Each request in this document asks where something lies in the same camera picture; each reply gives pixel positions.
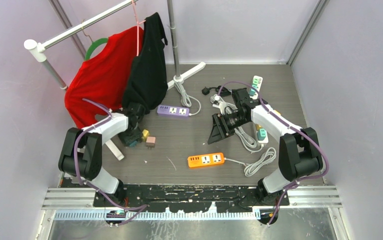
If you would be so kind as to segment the yellow plug adapter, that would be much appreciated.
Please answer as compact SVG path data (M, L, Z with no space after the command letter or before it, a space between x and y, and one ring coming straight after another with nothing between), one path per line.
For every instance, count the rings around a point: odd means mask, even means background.
M149 131L147 129L143 129L142 130L142 137L141 137L142 141L146 142L149 135L150 135Z

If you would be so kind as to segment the pink plug adapter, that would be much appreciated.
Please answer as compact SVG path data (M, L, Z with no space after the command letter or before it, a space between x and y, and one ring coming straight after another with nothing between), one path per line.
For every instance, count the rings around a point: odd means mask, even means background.
M147 148L154 148L156 146L156 137L148 136L145 141L145 146Z

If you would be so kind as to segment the orange power strip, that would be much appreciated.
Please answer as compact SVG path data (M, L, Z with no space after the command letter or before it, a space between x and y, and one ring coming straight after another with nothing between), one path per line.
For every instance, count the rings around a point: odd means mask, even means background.
M190 169L220 166L225 163L226 158L222 152L193 155L187 158Z

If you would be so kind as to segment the purple power strip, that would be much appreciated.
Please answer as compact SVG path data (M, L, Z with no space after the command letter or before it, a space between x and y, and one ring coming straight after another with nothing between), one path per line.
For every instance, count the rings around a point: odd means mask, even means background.
M174 117L174 118L188 118L190 116L190 109L183 106L170 106L170 105L159 105L156 108L156 112L159 116L163 117Z

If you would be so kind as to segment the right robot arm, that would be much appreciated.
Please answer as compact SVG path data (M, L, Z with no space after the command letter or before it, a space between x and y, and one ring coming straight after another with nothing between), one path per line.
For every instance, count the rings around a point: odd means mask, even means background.
M212 130L207 142L212 144L231 137L236 128L250 122L264 127L278 142L278 168L260 179L255 190L262 205L270 205L277 193L296 187L301 180L314 179L314 173L322 171L324 176L328 172L328 158L313 128L291 123L262 98L252 99L246 88L235 89L231 95L236 110L212 115Z

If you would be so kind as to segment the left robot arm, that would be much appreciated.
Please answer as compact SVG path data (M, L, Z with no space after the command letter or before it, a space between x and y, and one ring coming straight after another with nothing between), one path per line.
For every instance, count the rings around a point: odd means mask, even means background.
M76 177L80 184L90 183L114 207L124 203L126 191L124 183L103 168L103 145L119 149L111 142L118 137L126 147L133 147L143 140L139 123L143 120L146 108L137 102L131 102L127 109L111 111L102 104L96 107L108 115L97 123L84 128L70 128L62 146L58 168L60 171Z

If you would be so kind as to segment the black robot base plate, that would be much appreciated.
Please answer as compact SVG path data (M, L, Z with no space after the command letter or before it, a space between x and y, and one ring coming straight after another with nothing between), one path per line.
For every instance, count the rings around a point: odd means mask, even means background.
M276 193L260 199L252 185L126 184L124 190L123 200L110 198L129 208L147 205L151 213L205 213L210 207L217 213L244 213L253 207L274 208L281 196Z

